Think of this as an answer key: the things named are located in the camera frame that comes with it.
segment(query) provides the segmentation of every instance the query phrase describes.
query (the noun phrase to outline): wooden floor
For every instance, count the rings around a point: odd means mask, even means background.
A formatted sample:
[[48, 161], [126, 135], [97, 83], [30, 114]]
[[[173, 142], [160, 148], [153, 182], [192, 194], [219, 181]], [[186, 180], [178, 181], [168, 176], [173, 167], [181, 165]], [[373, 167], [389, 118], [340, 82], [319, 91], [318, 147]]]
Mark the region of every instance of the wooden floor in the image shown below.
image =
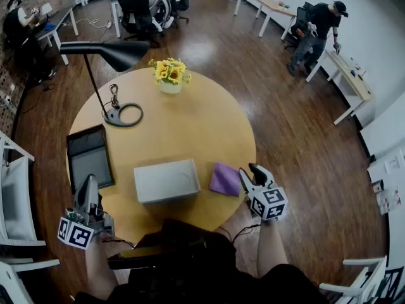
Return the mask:
[[[386, 249], [385, 222], [379, 214], [366, 169], [368, 159], [356, 133], [355, 123], [333, 121], [347, 108], [325, 76], [318, 72], [310, 84], [301, 72], [291, 77], [285, 68], [291, 52], [284, 51], [282, 31], [270, 23], [258, 37], [264, 17], [255, 19], [256, 9], [243, 4], [234, 17], [236, 0], [190, 0], [182, 13], [190, 23], [179, 21], [161, 39], [161, 48], [148, 52], [135, 68], [151, 59], [181, 58], [187, 66], [227, 89], [249, 117], [257, 145], [257, 162], [272, 171], [289, 197], [288, 215], [279, 222], [290, 263], [315, 283], [347, 282], [344, 258], [382, 256]], [[107, 0], [75, 9], [76, 20], [111, 20]], [[72, 27], [60, 30], [62, 41], [96, 41], [104, 29], [78, 23], [79, 37]], [[128, 34], [121, 28], [123, 36]], [[114, 27], [102, 40], [116, 40]], [[37, 231], [47, 248], [37, 250], [61, 261], [42, 273], [53, 283], [58, 303], [71, 303], [70, 295], [85, 291], [87, 276], [83, 251], [67, 247], [57, 238], [60, 216], [72, 206], [66, 174], [66, 135], [85, 101], [92, 95], [90, 78], [80, 56], [68, 56], [64, 66], [54, 46], [48, 56], [59, 66], [53, 91], [40, 87], [27, 92], [20, 115], [16, 142], [35, 156], [33, 213]], [[98, 56], [90, 57], [98, 86], [118, 74]], [[253, 224], [243, 204], [224, 224], [233, 236]], [[236, 242], [237, 266], [256, 274], [258, 231]]]

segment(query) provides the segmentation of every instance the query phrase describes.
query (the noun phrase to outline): black cap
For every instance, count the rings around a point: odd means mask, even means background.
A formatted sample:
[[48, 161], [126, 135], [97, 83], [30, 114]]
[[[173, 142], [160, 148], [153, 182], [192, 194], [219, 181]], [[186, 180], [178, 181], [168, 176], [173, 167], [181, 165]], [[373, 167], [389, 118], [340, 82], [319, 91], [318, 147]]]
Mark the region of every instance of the black cap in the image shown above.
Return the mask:
[[349, 16], [346, 12], [346, 5], [342, 1], [335, 1], [335, 7], [342, 16], [345, 16], [346, 18]]

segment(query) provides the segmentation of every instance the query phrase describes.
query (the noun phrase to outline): white chair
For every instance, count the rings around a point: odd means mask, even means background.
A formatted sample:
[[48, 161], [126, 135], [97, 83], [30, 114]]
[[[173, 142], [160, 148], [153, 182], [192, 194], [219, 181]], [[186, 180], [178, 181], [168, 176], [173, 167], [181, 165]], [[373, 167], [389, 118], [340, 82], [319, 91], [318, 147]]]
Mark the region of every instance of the white chair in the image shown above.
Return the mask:
[[5, 259], [0, 258], [0, 285], [7, 291], [13, 303], [34, 304], [30, 295], [24, 287], [17, 272], [36, 270], [59, 265], [59, 260], [34, 262], [32, 258], [26, 259]]
[[351, 286], [337, 286], [331, 284], [320, 284], [319, 288], [325, 289], [327, 291], [335, 291], [338, 293], [343, 293], [342, 298], [339, 299], [337, 304], [346, 304], [349, 303], [353, 298], [356, 299], [357, 304], [363, 304], [371, 299], [371, 303], [377, 301], [376, 293], [380, 287], [380, 283], [385, 276], [385, 267], [387, 265], [387, 256], [384, 258], [376, 259], [359, 259], [359, 260], [343, 260], [344, 265], [376, 265], [373, 273], [369, 278], [366, 274], [369, 271], [369, 267], [365, 267], [360, 275], [357, 276], [356, 280], [352, 283]]

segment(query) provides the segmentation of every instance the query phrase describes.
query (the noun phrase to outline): black shirt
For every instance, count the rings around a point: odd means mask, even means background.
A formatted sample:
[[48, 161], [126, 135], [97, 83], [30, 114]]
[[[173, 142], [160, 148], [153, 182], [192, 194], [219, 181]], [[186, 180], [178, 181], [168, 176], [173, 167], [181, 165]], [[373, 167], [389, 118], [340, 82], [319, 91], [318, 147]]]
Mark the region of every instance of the black shirt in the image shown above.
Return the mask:
[[3, 30], [7, 35], [7, 40], [10, 41], [14, 48], [21, 46], [30, 33], [28, 26], [22, 27], [18, 19], [18, 9], [11, 10], [7, 14], [3, 25]]
[[316, 25], [320, 39], [327, 39], [330, 27], [339, 27], [341, 16], [336, 17], [330, 12], [328, 4], [318, 3], [309, 9], [311, 23]]

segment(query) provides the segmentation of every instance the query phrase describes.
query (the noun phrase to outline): brick wall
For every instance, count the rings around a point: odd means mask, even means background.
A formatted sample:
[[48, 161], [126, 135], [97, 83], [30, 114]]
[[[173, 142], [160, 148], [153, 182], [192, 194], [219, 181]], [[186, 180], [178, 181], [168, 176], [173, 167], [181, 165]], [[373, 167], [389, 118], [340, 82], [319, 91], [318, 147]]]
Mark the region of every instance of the brick wall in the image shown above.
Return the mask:
[[[0, 33], [3, 32], [3, 22], [7, 12], [9, 0], [0, 0]], [[74, 0], [22, 0], [22, 7], [27, 15], [33, 7], [40, 8], [50, 3], [53, 10], [73, 6]], [[0, 130], [7, 136], [11, 135], [15, 119], [16, 107], [21, 100], [28, 73], [15, 65], [13, 53], [4, 45], [4, 38], [0, 40]], [[11, 96], [11, 105], [4, 105], [4, 98]]]

